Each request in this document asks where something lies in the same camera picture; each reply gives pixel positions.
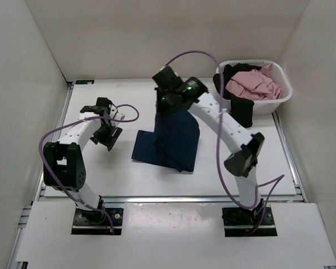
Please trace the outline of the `dark blue denim trousers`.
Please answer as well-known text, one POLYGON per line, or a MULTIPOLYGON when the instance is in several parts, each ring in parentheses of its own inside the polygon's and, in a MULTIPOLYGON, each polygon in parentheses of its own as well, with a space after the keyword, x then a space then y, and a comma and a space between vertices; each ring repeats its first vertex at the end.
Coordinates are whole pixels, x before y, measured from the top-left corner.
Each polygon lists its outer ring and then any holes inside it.
POLYGON ((199 124, 186 109, 170 115, 156 114, 154 131, 138 131, 132 159, 193 172, 199 137, 199 124))

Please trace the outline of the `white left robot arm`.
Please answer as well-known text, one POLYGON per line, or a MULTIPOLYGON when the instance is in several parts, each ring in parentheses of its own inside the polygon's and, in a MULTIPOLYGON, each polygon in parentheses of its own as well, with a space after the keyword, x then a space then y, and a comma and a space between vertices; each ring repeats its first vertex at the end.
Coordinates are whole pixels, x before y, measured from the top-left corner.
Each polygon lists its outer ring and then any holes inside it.
POLYGON ((78 121, 65 126, 66 133, 55 142, 40 142, 44 163, 44 183, 65 193, 82 210, 82 216, 93 224, 112 219, 106 212, 103 199, 86 183, 82 151, 88 141, 102 144, 111 150, 120 136, 118 126, 124 115, 108 98, 97 98, 96 104, 84 106, 78 121))

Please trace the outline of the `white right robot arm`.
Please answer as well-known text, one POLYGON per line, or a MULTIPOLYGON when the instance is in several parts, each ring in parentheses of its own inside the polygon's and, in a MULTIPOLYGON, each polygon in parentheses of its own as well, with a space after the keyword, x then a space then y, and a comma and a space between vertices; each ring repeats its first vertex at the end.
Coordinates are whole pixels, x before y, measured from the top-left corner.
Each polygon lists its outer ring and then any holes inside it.
POLYGON ((164 66, 152 78, 156 83, 156 108, 160 114, 168 115, 180 108, 197 116, 218 135, 230 151, 224 166, 236 180, 239 191, 240 211, 232 216, 237 224, 255 223, 263 209, 262 197, 258 191, 256 165, 264 143, 264 136, 252 133, 220 108, 218 101, 208 87, 198 78, 183 81, 169 66, 164 66))

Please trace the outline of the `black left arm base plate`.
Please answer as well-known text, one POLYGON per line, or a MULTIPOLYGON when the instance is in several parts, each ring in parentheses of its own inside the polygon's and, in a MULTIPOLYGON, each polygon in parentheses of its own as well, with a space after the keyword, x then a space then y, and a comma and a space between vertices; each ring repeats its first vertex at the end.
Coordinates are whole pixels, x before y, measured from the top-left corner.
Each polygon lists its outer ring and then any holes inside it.
POLYGON ((76 208, 74 212, 71 234, 73 235, 121 235, 124 209, 122 207, 106 207, 113 229, 106 215, 96 211, 76 208))

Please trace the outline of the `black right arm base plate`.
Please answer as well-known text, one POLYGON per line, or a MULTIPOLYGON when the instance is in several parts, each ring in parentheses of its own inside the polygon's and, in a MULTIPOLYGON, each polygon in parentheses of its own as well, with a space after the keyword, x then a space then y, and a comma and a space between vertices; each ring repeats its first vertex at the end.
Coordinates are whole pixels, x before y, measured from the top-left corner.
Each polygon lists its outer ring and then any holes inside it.
POLYGON ((223 207, 222 220, 225 237, 277 236, 271 207, 267 206, 264 214, 262 211, 251 219, 239 207, 223 207))

